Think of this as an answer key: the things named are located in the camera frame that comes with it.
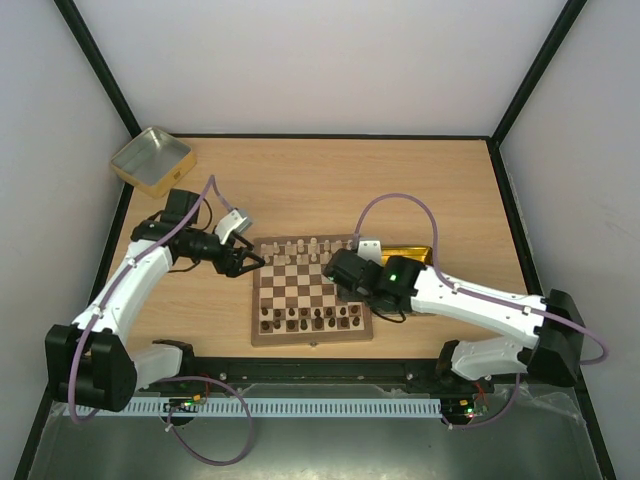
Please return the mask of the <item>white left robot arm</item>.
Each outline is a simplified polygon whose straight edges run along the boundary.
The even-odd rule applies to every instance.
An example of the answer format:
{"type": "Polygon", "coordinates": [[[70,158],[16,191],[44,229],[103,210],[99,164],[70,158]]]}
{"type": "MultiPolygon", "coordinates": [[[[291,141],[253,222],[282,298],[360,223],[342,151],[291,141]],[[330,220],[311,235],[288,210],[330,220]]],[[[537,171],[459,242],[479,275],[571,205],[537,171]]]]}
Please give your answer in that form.
{"type": "Polygon", "coordinates": [[[118,412],[136,391],[178,376],[191,347],[159,341],[130,355],[126,343],[133,323],[179,258],[209,262],[229,278],[261,268],[263,260],[242,236],[251,224],[244,211],[233,210],[212,232],[193,227],[189,220],[149,218],[136,226],[124,259],[94,301],[70,324],[54,325],[46,335],[53,399],[118,412]]]}

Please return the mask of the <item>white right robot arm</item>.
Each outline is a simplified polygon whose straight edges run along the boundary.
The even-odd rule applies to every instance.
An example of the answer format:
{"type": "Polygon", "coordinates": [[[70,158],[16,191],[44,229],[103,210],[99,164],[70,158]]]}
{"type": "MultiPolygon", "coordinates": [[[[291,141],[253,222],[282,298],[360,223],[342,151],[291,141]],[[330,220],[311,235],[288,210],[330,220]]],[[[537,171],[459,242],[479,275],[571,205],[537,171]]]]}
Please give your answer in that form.
{"type": "Polygon", "coordinates": [[[455,392],[486,376],[528,374],[558,387],[576,384],[584,322],[573,298],[518,295],[439,277],[433,266],[403,256],[385,264],[341,249],[323,270],[340,297],[365,303],[380,315],[434,314],[491,330],[495,338],[445,343],[436,379],[455,392]]]}

